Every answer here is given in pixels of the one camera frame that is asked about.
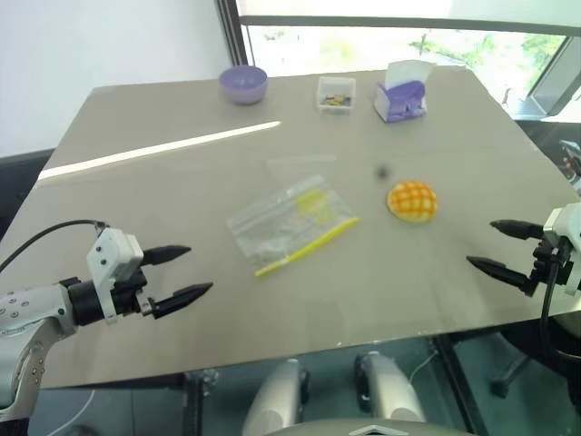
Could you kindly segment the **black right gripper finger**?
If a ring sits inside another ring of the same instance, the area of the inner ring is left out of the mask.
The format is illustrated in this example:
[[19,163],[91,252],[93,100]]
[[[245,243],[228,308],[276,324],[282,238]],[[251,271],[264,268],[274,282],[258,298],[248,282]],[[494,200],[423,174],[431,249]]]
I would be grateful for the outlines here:
[[544,237],[543,226],[536,223],[501,219],[492,221],[489,224],[504,235],[520,240],[527,240],[529,238],[542,240]]
[[492,259],[478,256],[467,256],[467,261],[478,270],[505,284],[514,286],[520,291],[525,289],[528,277],[521,272],[508,269],[505,264],[499,263]]

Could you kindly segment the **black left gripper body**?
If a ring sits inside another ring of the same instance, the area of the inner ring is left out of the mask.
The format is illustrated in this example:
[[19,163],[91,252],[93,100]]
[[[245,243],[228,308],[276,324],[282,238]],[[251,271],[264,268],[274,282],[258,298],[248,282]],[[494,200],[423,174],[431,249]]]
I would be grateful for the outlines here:
[[115,283],[111,295],[117,315],[140,313],[142,316],[147,316],[153,313],[153,300],[143,293],[143,288],[147,283],[141,268],[138,268],[127,280]]

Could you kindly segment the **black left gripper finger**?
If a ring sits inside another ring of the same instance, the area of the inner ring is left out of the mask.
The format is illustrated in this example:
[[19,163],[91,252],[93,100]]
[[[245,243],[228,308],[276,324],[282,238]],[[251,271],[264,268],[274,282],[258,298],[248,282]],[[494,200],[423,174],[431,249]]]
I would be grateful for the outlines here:
[[189,306],[207,293],[212,286],[212,282],[197,283],[174,292],[167,299],[159,302],[152,301],[153,318],[159,319]]
[[170,262],[192,250],[184,245],[165,245],[143,251],[143,265],[158,265]]

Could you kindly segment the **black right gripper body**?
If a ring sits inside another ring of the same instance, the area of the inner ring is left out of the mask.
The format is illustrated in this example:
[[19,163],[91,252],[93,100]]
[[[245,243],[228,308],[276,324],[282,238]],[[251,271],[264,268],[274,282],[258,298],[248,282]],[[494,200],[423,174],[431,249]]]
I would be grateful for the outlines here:
[[535,258],[528,277],[526,295],[532,297],[540,283],[548,283],[551,266],[555,263],[556,284],[565,285],[571,274],[571,242],[564,236],[558,238],[556,245],[544,237],[533,251]]

